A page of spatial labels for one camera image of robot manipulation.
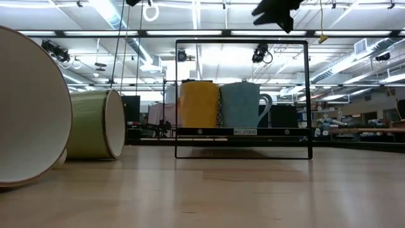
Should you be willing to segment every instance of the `mug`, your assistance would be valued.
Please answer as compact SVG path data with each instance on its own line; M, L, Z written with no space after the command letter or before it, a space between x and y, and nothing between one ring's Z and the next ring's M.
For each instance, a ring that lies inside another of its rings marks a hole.
M182 84L178 109L183 127L214 128L220 88L211 82Z
M260 99L266 108L259 116ZM268 94L260 94L260 86L249 82L237 82L221 87L221 108L224 127L258 127L259 121L271 108L273 100Z

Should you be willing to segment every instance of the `mug handle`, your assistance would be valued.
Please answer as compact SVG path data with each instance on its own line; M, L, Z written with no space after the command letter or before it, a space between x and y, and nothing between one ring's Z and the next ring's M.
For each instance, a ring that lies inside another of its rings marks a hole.
M273 99L271 98L271 96L269 94L260 94L260 99L263 99L264 101L266 101L266 108L260 114L259 119L258 119L258 124L259 124L260 120L264 117L264 115L270 111L271 105L273 104Z

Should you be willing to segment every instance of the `shelving unit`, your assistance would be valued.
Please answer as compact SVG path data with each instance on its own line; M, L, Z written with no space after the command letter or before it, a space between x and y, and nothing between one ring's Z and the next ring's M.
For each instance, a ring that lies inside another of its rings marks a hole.
M176 50L179 44L259 44L266 42L267 44L298 44L304 48L304 73L305 73L305 95L306 95L306 109L308 115L311 116L311 96L309 88L309 60L308 60L308 43L306 41L286 41L286 40L224 40L224 39L185 39L176 41ZM175 77L175 93L178 97L178 62L176 61L176 77ZM313 158L313 142L311 130L311 118L307 118L307 128L210 128L210 129L197 129L197 128L178 128L178 110L176 109L176 124L175 124L175 158L188 158L188 159L286 159L286 160L310 160ZM212 138L216 137L243 137L248 138L264 138L260 141L179 141L182 137L192 138ZM305 141L296 142L277 142L272 141L273 137L306 137ZM308 149L307 156L305 157L218 157L218 156L178 156L179 146L198 146L198 147L212 147L212 146L226 146L226 147L275 147L275 146L305 146Z

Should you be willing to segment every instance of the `black rectangular frame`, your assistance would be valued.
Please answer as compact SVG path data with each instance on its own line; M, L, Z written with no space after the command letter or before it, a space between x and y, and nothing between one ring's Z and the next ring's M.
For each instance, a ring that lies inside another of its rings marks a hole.
M288 41L288 40L262 40L262 39L178 39L176 40L175 50L178 50L179 44L259 44L266 42L268 44L298 44L303 45L304 50L304 74L305 74L305 97L306 97L306 111L307 111L307 127L305 129L257 129L258 136L306 136L307 141L303 143L303 145L307 146L308 148L308 155L306 158L293 158L293 157L264 157L264 158L241 158L241 157L215 157L215 156L184 156L179 157L177 155L177 147L178 145L178 136L180 134L188 135L188 136L232 136L230 133L233 133L234 129L187 129L187 128L178 128L178 110L176 108L176 120L175 120L175 158L177 159L260 159L260 160L311 160L313 158L313 139L312 139L312 119L311 119L311 93L309 89L309 54L308 54L308 42L307 41ZM175 94L176 98L178 97L178 81L177 81L177 73L178 73L178 61L176 59L176 77L175 77ZM203 142L198 143L199 146L204 146ZM239 146L252 146L251 142L243 142L241 141L238 143ZM280 146L279 143L273 142L266 142L261 144L261 146L267 147L274 147Z

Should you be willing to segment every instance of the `shelf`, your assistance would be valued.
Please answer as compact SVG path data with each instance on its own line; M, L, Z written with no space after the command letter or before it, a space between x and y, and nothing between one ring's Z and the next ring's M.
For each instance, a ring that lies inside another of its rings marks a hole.
M300 128L178 128L178 136L309 136L309 129Z

